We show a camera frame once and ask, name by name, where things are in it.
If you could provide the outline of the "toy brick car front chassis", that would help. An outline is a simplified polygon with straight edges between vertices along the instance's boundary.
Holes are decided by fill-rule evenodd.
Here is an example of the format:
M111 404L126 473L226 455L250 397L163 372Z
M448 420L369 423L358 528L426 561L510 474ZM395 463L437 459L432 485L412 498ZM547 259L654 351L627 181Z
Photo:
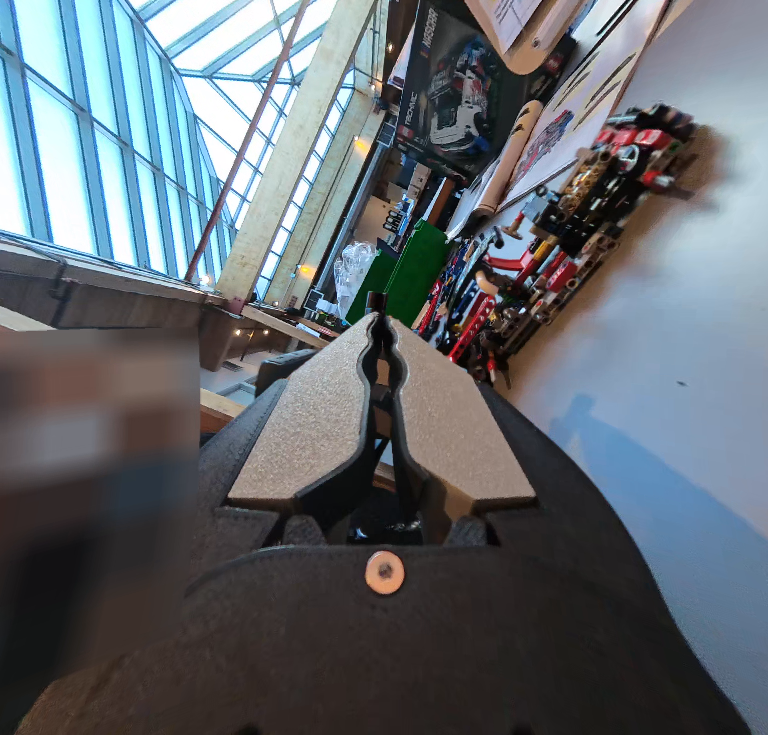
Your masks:
M609 117L562 190L540 185L528 198L530 233L572 260L594 235L619 234L649 194L675 188L697 129L693 115L662 102Z

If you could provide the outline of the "pile of loose toy pieces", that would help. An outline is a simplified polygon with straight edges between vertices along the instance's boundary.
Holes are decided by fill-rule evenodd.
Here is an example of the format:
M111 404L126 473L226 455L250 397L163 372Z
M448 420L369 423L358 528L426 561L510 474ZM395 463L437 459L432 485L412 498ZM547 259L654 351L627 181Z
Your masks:
M498 345L490 340L489 321L512 285L494 257L503 247L497 226L453 245L416 325L419 337L484 383L495 383L497 376Z

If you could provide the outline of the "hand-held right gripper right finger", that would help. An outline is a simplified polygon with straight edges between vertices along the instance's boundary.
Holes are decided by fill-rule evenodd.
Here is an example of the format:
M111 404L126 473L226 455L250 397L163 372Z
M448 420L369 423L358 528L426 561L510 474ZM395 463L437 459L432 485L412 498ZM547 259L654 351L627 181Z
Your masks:
M454 522L534 504L536 492L475 380L394 318L386 318L392 447L425 542Z

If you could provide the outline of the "grey desk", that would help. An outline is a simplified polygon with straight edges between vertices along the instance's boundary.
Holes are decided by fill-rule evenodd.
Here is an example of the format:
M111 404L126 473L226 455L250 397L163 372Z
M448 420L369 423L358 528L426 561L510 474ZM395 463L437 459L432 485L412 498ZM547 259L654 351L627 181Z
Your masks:
M677 625L766 733L767 0L692 0L620 108L695 116L689 200L651 197L618 252L512 361L501 394L579 464Z

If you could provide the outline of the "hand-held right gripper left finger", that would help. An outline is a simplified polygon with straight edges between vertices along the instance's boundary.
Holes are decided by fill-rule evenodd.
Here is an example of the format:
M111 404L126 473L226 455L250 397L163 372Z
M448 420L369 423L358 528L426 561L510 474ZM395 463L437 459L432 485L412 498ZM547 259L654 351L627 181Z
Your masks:
M368 496L380 325L380 313L367 314L284 380L228 493L230 505L300 513L331 529Z

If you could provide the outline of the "open instruction booklet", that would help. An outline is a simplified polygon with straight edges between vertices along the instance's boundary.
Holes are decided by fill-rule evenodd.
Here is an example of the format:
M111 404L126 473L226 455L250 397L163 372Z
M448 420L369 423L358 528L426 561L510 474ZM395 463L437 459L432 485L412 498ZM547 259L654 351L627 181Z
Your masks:
M646 47L638 35L606 41L587 55L543 108L513 169L498 159L462 199L446 231L455 241L471 224L491 218L551 180L588 148Z

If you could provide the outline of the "black toy set box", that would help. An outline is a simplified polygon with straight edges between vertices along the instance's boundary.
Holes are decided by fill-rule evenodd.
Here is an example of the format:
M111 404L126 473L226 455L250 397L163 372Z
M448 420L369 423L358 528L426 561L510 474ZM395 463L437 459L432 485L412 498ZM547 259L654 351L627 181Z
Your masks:
M498 156L522 107L547 104L577 43L565 34L527 75L510 71L490 41L421 0L399 106L398 149L462 185Z

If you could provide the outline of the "clear plastic bags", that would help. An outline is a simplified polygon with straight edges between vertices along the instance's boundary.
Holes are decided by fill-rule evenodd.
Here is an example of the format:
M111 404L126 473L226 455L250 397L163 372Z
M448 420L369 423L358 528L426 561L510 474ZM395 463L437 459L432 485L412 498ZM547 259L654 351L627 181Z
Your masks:
M352 241L333 264L338 315L344 324L353 324L352 304L375 259L377 250L367 241Z

